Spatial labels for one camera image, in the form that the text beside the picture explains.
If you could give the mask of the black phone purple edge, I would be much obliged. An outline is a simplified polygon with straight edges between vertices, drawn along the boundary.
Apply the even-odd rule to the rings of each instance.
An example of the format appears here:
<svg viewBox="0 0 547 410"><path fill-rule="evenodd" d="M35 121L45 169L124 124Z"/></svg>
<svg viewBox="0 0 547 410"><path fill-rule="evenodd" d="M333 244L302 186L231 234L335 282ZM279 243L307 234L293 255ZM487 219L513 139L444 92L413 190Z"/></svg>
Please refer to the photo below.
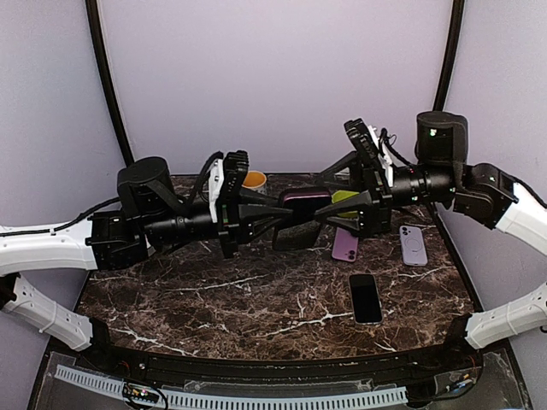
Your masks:
<svg viewBox="0 0 547 410"><path fill-rule="evenodd" d="M324 187L290 188L279 194L279 205L290 209L294 222L313 220L315 212L332 203L330 191Z"/></svg>

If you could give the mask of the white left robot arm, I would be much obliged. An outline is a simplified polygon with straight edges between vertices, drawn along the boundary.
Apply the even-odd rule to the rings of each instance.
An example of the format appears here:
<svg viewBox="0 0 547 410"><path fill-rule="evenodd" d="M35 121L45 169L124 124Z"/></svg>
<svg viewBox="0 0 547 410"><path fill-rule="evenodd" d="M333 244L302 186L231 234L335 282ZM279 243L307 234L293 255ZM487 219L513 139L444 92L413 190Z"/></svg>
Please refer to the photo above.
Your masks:
<svg viewBox="0 0 547 410"><path fill-rule="evenodd" d="M114 372L120 352L109 345L108 327L45 296L26 271L111 271L145 261L163 247L216 239L226 258L238 246L288 220L292 211L243 187L246 152L213 154L189 196L176 194L168 163L152 156L119 171L117 196L72 221L1 229L1 309L70 349L86 351L102 372Z"/></svg>

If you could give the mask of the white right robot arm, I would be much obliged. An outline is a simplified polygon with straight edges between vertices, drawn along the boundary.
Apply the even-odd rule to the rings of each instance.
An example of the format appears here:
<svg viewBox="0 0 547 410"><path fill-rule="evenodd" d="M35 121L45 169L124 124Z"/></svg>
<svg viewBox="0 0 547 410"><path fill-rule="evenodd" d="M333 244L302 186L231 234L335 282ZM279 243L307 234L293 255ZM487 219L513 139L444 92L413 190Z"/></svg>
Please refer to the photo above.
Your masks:
<svg viewBox="0 0 547 410"><path fill-rule="evenodd" d="M544 254L545 202L528 184L500 168L467 163L467 119L426 111L417 115L416 123L418 161L412 164L396 152L385 128L375 130L361 119L346 122L354 149L317 180L354 195L316 210L315 220L371 237L389 230L394 208L440 203Z"/></svg>

